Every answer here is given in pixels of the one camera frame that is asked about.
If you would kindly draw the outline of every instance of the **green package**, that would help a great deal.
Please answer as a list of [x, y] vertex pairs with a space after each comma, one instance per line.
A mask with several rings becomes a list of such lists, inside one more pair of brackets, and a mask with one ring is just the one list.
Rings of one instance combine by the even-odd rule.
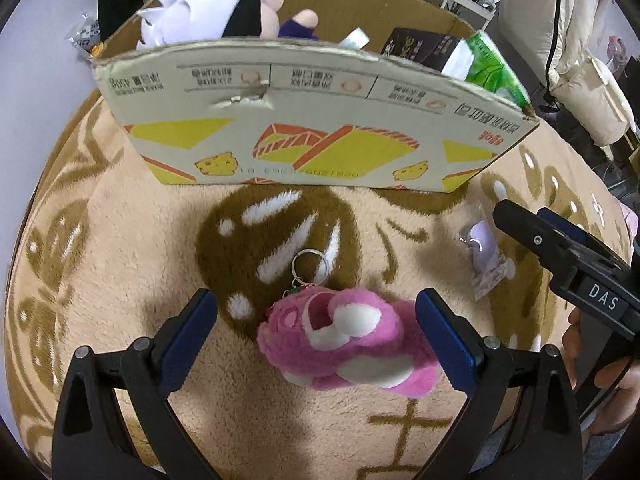
[[466, 44], [474, 55], [466, 80], [516, 103], [522, 110], [529, 109], [531, 100], [527, 91], [491, 38], [478, 30]]

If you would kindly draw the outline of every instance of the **pink plush toy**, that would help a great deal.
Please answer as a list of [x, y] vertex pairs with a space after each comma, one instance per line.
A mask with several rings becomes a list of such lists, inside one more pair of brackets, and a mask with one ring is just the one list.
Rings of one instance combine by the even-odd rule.
[[287, 381], [314, 390], [374, 384], [417, 399], [438, 379], [414, 302], [388, 304], [364, 288], [284, 297], [258, 328], [258, 346]]

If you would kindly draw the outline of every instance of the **white-haired plush doll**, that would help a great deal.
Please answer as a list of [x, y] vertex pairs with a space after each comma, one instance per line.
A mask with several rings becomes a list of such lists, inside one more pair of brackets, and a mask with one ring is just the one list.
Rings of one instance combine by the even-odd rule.
[[138, 50], [185, 41], [314, 37], [318, 15], [302, 10], [280, 27], [284, 0], [157, 0], [160, 7], [138, 11], [142, 41]]

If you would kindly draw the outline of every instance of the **beige blanket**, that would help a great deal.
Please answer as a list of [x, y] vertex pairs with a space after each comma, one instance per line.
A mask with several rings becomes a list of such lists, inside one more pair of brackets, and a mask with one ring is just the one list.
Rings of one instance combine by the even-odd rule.
[[[15, 418], [47, 469], [56, 399], [74, 349], [152, 335], [206, 286], [220, 316], [175, 413], [224, 478], [408, 479], [465, 400], [444, 376], [420, 401], [373, 387], [317, 393], [287, 383], [258, 352], [255, 329], [288, 288], [295, 250], [330, 260], [328, 285], [386, 298], [434, 286], [481, 334], [512, 347], [560, 343], [567, 304], [535, 256], [498, 233], [516, 265], [476, 302], [460, 231], [474, 204], [549, 206], [625, 258], [616, 200], [547, 124], [452, 194], [295, 186], [163, 186], [96, 93], [62, 135], [18, 241], [5, 319]], [[305, 276], [317, 261], [302, 261]], [[155, 463], [126, 396], [143, 459]]]

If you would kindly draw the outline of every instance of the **blue gripper pad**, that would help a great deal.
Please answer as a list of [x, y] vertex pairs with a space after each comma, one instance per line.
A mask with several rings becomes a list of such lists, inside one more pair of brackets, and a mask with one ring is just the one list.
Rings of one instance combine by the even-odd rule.
[[415, 317], [451, 386], [473, 397], [478, 387], [478, 367], [484, 356], [478, 332], [464, 317], [453, 314], [432, 288], [418, 294]]
[[165, 322], [168, 330], [163, 333], [163, 326], [158, 331], [154, 341], [162, 340], [162, 336], [170, 338], [161, 343], [164, 352], [158, 365], [158, 390], [162, 396], [168, 397], [182, 387], [217, 317], [216, 297], [201, 288], [177, 317]]
[[546, 207], [539, 209], [538, 216], [555, 229], [558, 229], [558, 231], [567, 235], [574, 242], [579, 244], [583, 244], [585, 242], [587, 235], [582, 229], [568, 220], [565, 220], [559, 214], [554, 213], [551, 209], [547, 209]]

